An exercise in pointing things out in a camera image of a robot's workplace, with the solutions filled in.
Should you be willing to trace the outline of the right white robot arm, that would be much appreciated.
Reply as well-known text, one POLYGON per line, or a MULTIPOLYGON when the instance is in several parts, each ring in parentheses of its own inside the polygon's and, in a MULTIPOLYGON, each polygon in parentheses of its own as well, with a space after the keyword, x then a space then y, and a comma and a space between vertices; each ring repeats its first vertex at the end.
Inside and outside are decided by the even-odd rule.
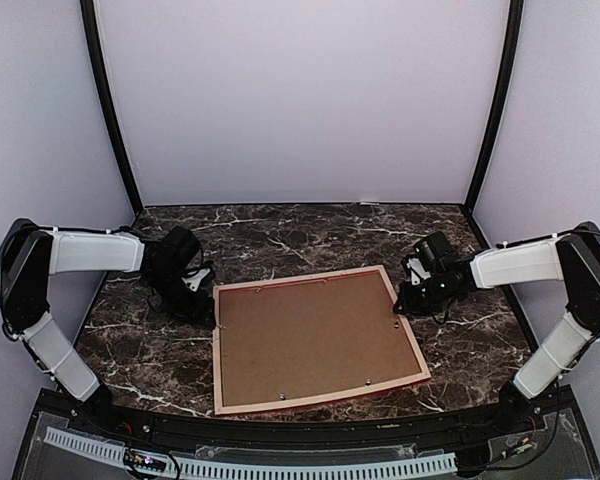
POLYGON ((503 242, 461 256, 442 232, 418 241, 402 259, 407 278, 393 310, 403 316, 447 315, 451 306, 477 290, 505 285, 559 281, 564 314, 509 383, 513 395, 496 405, 490 424, 514 432, 529 416, 526 402, 542 393, 600 339, 600 229, 590 221, 536 238, 503 242))

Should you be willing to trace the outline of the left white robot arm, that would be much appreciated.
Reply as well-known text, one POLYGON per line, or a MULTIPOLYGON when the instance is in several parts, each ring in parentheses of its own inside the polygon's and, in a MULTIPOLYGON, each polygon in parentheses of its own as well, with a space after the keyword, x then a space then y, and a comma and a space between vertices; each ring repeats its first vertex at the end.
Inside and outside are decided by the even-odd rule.
POLYGON ((92 230, 40 226, 16 220, 0 245, 0 316, 4 335, 20 341, 41 370, 75 401, 100 436, 121 427, 109 389, 56 323, 48 301, 50 277, 71 272, 138 273, 166 313, 198 328, 216 326, 207 287, 213 263, 199 239, 177 226, 161 239, 128 227, 92 230))

